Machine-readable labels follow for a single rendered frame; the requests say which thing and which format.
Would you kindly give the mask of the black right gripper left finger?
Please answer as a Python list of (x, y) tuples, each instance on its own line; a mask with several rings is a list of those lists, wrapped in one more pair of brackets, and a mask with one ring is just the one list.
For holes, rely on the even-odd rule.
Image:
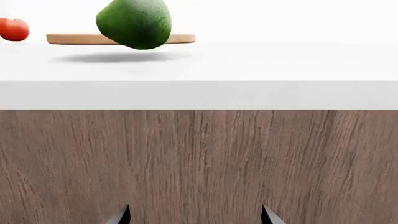
[(130, 224), (129, 205), (123, 206), (119, 212), (116, 212), (105, 224)]

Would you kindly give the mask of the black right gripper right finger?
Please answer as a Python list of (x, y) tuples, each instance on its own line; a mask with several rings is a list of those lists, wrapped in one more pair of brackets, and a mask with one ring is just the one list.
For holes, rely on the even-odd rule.
[(262, 206), (261, 222), (262, 224), (285, 224), (277, 214), (265, 205)]

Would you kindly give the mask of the round wooden cutting board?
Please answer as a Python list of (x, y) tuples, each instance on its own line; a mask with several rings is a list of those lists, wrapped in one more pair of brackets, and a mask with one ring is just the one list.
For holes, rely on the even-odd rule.
[[(49, 44), (58, 45), (119, 45), (101, 34), (47, 34)], [(193, 34), (171, 34), (165, 44), (188, 44), (196, 41)]]

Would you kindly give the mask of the green avocado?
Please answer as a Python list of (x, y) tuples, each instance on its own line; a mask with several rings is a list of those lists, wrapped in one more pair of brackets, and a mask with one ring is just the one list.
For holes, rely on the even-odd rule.
[(118, 44), (149, 50), (166, 43), (172, 19), (164, 0), (113, 0), (96, 15), (96, 25)]

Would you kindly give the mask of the red tomato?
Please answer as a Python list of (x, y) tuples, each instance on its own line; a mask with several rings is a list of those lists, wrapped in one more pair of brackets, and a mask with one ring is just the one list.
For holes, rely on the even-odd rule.
[(29, 26), (20, 19), (0, 18), (0, 37), (4, 40), (19, 42), (29, 36)]

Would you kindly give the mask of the wood grain counter cabinet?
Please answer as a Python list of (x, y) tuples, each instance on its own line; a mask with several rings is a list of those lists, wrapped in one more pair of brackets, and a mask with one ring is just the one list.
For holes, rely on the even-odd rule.
[(398, 111), (0, 111), (0, 224), (398, 224)]

